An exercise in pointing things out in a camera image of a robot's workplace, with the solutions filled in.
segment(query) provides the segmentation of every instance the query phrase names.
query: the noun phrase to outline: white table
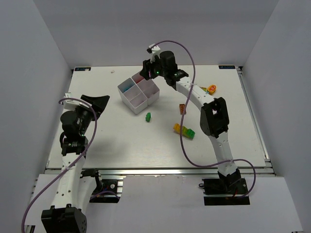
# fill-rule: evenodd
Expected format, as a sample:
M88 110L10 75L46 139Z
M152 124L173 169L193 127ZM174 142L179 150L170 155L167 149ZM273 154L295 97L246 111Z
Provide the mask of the white table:
M179 66L192 77L191 66ZM140 114L135 115L121 101L117 86L141 70L141 67L92 67L91 71L75 71L69 92L75 98L109 95L109 103L98 121L95 140L87 152L84 168L186 168L192 167L184 158L179 135L173 126L180 123L179 104L186 97L169 87L162 77L154 82L160 89L160 98ZM229 124L229 143L234 158L249 160L254 166L265 166L264 154L257 137L235 69L219 69L218 66L196 66L196 83L208 87L217 86L214 97L226 100ZM145 121L151 113L151 122ZM193 162L208 165L216 162L208 137L200 129L200 111L190 103L184 125L195 131L193 140L184 138L184 145ZM93 133L91 123L86 133ZM62 166L59 125L47 168Z

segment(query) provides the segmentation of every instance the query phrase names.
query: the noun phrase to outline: orange block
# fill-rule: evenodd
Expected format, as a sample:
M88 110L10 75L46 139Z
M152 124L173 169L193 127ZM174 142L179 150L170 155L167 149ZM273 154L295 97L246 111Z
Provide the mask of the orange block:
M184 109L185 109L185 105L182 103L182 104L180 104L179 105L179 111L180 111L180 115L182 115L183 114L183 112L184 112Z
M216 85L211 85L207 88L210 94L213 94L216 91L216 89L217 89Z

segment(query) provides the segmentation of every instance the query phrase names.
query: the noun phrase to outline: green block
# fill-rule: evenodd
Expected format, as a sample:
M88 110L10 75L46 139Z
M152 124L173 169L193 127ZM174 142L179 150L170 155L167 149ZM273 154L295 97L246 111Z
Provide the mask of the green block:
M188 136L188 138L193 139L193 138L194 138L194 135L195 135L195 132L194 132L192 129L188 129L188 130L187 130L187 136Z
M187 136L187 131L188 131L188 129L185 126L183 126L182 134L184 136Z
M146 121L147 121L147 122L150 122L150 119L151 119L151 113L147 113L147 115L146 115Z

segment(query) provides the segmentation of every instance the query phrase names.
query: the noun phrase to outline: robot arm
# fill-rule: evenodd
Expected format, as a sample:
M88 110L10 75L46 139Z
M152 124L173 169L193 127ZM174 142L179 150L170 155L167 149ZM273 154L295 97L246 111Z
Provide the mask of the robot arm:
M89 103L99 118L104 111L109 96L81 99ZM85 133L94 121L94 113L79 102L67 100L65 108L70 111L61 116L62 128L60 143L62 148L62 171L68 171L60 178L58 188L49 210L44 210L41 221L47 233L85 233L87 220L86 207L92 194L99 193L102 179L97 169L82 171L86 153L74 165L75 161L88 145Z
M178 69L173 52L160 52L160 48L153 45L147 51L152 53L152 57L143 61L140 75L146 80L162 76L169 86L187 97L192 81L185 71ZM217 161L233 160L228 142L229 117L225 100L213 98L199 86L193 85L190 101L201 111L200 126L212 142ZM218 165L218 174L227 187L241 179L233 161Z
M181 78L180 81L176 82L176 90L185 95L186 97L189 94L190 87L191 79L189 77ZM211 95L207 94L204 90L202 90L198 85L194 85L192 88L190 101L194 103L194 105L197 106L197 108L201 111L201 129L212 142L217 162L223 160L232 160L233 157L228 142L229 118L227 115L225 100L223 98L214 99ZM214 110L213 112L213 109L217 109L217 105L220 107L219 111ZM211 128L213 128L212 126L214 125L215 127L217 127L216 129L209 128L207 118L212 121ZM223 176L233 174L236 169L237 166L234 162L218 165L218 171Z

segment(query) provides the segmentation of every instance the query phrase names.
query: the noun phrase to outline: metal frame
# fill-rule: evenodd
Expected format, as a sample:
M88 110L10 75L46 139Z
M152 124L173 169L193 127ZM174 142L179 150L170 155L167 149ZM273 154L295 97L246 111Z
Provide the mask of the metal frame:
M265 159L266 166L256 167L258 177L274 177L275 173L269 159ZM251 168L240 167L240 172L244 177L253 177L254 173ZM60 169L47 169L45 174L59 174ZM165 176L181 175L183 177L201 177L201 178L218 178L217 168L188 168L188 169L100 169L103 179L118 180L117 193L120 197L123 190L123 179L126 176Z
M248 94L247 94L247 91L246 91L246 88L245 88L245 85L244 85L244 82L243 82L243 79L244 79L243 72L242 72L242 70L239 67L237 68L237 72L238 72L238 76L239 76L239 79L240 79L240 82L241 82L241 87L242 87L242 90L243 90L243 93L244 93L244 96L245 96L245 99L246 99L246 103L247 103L247 106L248 106L248 109L249 109L249 113L250 113L251 118L253 120L253 124L255 126L255 131L256 131L257 137L258 137L259 142L260 142L261 149L264 152L265 159L269 159L270 157L268 155L268 151L267 151L266 145L265 145L264 140L262 138L262 134L261 134L258 122L257 122L257 118L256 118L256 116L255 116L255 114L253 112L253 107L252 107L251 102L249 101Z

